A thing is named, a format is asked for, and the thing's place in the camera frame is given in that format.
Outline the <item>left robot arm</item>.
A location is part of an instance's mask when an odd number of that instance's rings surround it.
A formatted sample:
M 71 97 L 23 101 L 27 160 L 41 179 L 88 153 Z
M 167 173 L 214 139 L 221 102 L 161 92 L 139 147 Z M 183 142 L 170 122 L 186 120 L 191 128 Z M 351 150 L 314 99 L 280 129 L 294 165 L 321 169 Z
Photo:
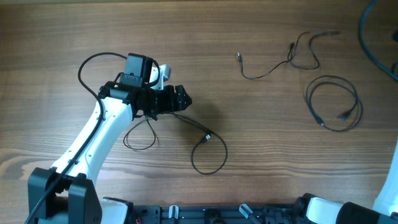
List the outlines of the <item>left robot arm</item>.
M 68 150 L 49 169 L 29 176 L 26 223 L 140 223 L 131 202 L 99 199 L 95 183 L 120 134 L 139 117 L 187 109 L 192 99 L 181 85 L 164 83 L 170 69 L 153 58 L 129 53 L 125 69 L 94 92 L 96 106 Z

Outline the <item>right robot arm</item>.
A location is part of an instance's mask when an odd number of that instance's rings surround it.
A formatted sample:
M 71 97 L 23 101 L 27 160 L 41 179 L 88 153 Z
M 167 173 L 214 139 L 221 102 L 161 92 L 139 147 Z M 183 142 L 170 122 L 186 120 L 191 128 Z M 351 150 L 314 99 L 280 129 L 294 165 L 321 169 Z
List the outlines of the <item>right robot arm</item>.
M 397 146 L 387 176 L 371 204 L 303 194 L 295 201 L 293 216 L 307 223 L 397 224 Z

